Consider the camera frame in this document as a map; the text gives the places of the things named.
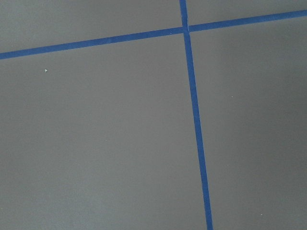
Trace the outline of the long blue tape strip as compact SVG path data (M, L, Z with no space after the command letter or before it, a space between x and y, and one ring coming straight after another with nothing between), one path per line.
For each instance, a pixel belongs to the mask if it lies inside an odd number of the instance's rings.
M190 89L190 97L191 97L191 103L192 103L193 121L194 121L194 128L195 128L199 166L200 166L206 227L208 230L212 230L213 229L213 219L212 219L212 210L211 210L210 194L209 194L209 187L208 187L205 148L203 144L201 118L200 118L200 112L199 112L197 84L196 84L196 78L195 78L191 37L190 37L189 23L188 23L187 2L185 0L181 0L179 4L180 4L180 14L181 14L181 21L182 21L182 28L183 28L184 43L185 43L186 62L187 62L187 69L188 69L188 76L189 76L189 89Z

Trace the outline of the crossing blue tape strip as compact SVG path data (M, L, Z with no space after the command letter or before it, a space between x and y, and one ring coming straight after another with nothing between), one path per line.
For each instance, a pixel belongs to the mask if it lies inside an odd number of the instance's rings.
M245 24L264 23L264 22L270 22L270 21L279 21L279 20L285 20L285 19L306 17L306 15L307 15L306 10L283 12L283 13L277 13L277 14L268 14L268 15L262 15L262 16L224 20L224 21L219 21L219 22L189 25L188 30L189 32L206 31L206 30L227 28L227 27L233 27L233 26L239 26L239 25L245 25ZM163 37L163 36L169 36L169 35L178 35L178 34L183 34L183 33L184 33L183 27L174 27L174 28L167 28L167 29L154 30L154 31L148 31L148 32L125 34L125 35L98 38L98 39L92 39L92 40L84 40L84 41L78 41L78 42L72 42L72 43L64 43L64 44L58 44L58 45L42 46L42 47L36 47L36 48L3 52L0 54L0 58L1 60L10 59L10 58L18 58L18 57L32 56L32 55L45 54L45 53L53 53L53 52L59 52L59 51L65 51L65 50L79 49L79 48L85 48L85 47L101 46L101 45L107 45L107 44L122 43L122 42L127 42L127 41L142 40L142 39Z

